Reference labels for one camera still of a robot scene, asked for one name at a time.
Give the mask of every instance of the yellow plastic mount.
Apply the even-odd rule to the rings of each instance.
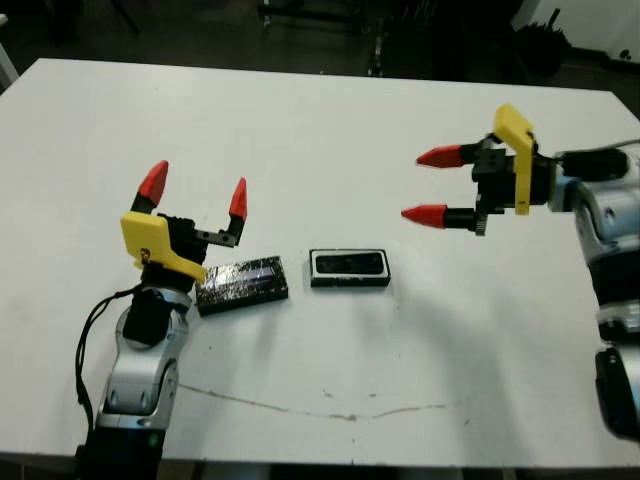
[[[508,103],[496,111],[493,133],[516,152],[516,215],[529,214],[531,169],[533,164],[533,125]]]
[[[136,267],[143,268],[147,262],[160,263],[164,268],[189,275],[198,284],[204,282],[207,272],[201,265],[171,250],[166,218],[127,212],[120,219],[120,225],[127,252],[135,258]]]

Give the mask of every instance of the red fingertip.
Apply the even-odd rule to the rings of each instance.
[[[446,205],[420,205],[402,211],[402,216],[428,227],[444,228]]]
[[[436,147],[420,155],[417,162],[419,165],[436,168],[461,167],[464,165],[460,157],[460,145]]]
[[[229,215],[237,215],[242,217],[242,220],[247,219],[247,180],[244,177],[240,179],[236,191],[233,192]]]
[[[166,160],[158,162],[151,170],[149,170],[149,173],[147,173],[147,176],[138,188],[138,193],[151,200],[154,205],[158,205],[158,203],[160,203],[160,198],[162,198],[162,192],[164,191],[164,183],[167,179],[168,171],[169,162]]]

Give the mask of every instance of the white wall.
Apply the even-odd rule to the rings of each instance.
[[[514,28],[546,23],[556,8],[561,12],[555,27],[574,47],[601,50],[616,60],[628,49],[631,61],[640,62],[640,0],[525,0]]]

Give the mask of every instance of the white table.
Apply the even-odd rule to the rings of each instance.
[[[0,13],[0,27],[7,23],[7,16],[3,13]],[[4,47],[0,43],[0,85],[3,88],[7,88],[13,82],[18,79],[18,72],[16,71],[13,63],[11,63],[11,59]]]
[[[414,165],[512,102],[543,153],[637,137],[610,93],[40,60],[0,97],[0,451],[72,455],[73,357],[101,298],[136,283],[119,217],[155,162],[162,212],[281,255],[290,298],[191,315],[165,457],[423,466],[640,465],[600,417],[596,301],[571,215],[492,217],[486,238],[400,217],[471,206],[467,169]],[[308,250],[385,248],[386,289],[311,290]],[[95,325],[94,406],[114,358]]]

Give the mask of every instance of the black rectangular object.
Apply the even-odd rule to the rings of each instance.
[[[207,269],[207,278],[196,285],[200,315],[280,300],[289,296],[280,257],[220,265]]]
[[[312,287],[386,286],[391,280],[387,254],[380,249],[309,250]]]

